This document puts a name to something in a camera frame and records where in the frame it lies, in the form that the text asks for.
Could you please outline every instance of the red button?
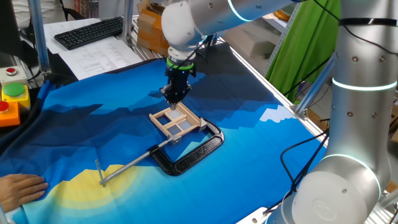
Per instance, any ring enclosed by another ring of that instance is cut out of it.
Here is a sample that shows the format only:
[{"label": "red button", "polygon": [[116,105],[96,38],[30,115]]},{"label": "red button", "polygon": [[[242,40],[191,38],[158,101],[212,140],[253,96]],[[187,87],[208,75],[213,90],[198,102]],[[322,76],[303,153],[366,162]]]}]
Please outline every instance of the red button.
[{"label": "red button", "polygon": [[9,107],[10,107],[10,105],[7,102],[0,101],[0,113],[1,112],[6,112]]},{"label": "red button", "polygon": [[15,68],[7,68],[6,71],[9,72],[9,73],[14,73],[14,72],[16,72]]},{"label": "red button", "polygon": [[7,68],[6,73],[8,76],[17,75],[17,70],[15,68]]}]

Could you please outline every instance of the document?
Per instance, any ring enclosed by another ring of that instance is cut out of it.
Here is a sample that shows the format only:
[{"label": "document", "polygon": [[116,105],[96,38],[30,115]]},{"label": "document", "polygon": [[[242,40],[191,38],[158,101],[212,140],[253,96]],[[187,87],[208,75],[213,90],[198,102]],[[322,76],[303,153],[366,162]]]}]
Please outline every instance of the document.
[{"label": "document", "polygon": [[[101,22],[100,19],[82,19],[78,21],[70,21],[70,22],[57,22],[53,24],[45,24],[44,25],[44,34],[45,34],[45,43],[47,47],[50,49],[51,53],[59,54],[61,52],[68,52],[69,50],[66,49],[62,44],[60,44],[57,40],[55,40],[54,36],[57,34],[61,34],[63,32],[67,32],[73,29],[81,28],[84,26],[88,26],[94,24],[96,22]],[[108,37],[103,40],[96,41],[94,43],[82,46],[87,47],[93,44],[101,43],[106,40],[115,39],[114,37]]]},{"label": "document", "polygon": [[62,52],[60,56],[79,80],[142,61],[123,41],[115,38]]}]

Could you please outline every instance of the keyboard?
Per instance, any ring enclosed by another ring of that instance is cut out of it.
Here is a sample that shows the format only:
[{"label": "keyboard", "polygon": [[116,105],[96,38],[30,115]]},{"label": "keyboard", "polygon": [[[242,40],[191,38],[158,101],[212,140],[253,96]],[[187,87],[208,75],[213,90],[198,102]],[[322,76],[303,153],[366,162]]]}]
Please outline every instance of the keyboard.
[{"label": "keyboard", "polygon": [[115,17],[68,32],[57,34],[55,40],[68,50],[72,50],[98,40],[121,34],[123,31],[123,18]]}]

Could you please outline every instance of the hand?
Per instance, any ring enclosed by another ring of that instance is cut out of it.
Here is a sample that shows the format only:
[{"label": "hand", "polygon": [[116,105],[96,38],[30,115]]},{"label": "hand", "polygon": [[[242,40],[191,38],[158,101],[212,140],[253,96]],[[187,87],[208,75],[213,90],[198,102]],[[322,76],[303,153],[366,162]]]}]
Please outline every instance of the hand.
[{"label": "hand", "polygon": [[49,186],[37,175],[11,174],[0,178],[0,204],[4,212],[41,198]]}]

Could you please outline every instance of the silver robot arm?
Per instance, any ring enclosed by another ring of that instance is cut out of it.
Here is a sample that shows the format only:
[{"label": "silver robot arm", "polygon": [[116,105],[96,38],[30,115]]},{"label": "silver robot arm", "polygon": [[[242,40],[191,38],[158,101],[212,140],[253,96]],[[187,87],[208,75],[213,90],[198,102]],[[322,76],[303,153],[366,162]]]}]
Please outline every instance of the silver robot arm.
[{"label": "silver robot arm", "polygon": [[163,33],[170,44],[166,75],[161,88],[174,110],[191,90],[188,76],[195,76],[194,50],[208,35],[250,22],[291,4],[292,0],[188,0],[166,7]]},{"label": "silver robot arm", "polygon": [[[181,62],[189,66],[189,59],[195,56],[192,50],[206,35],[231,29],[291,2],[188,0],[168,6],[162,19],[171,45],[168,69]],[[352,33],[398,52],[398,24],[394,25],[394,20],[398,20],[398,1],[344,0],[341,8],[341,18],[347,19],[346,26]],[[336,55],[326,155],[266,224],[363,224],[389,183],[387,132],[398,57],[354,37],[343,26]],[[166,87],[176,85],[174,78],[169,78]]]}]

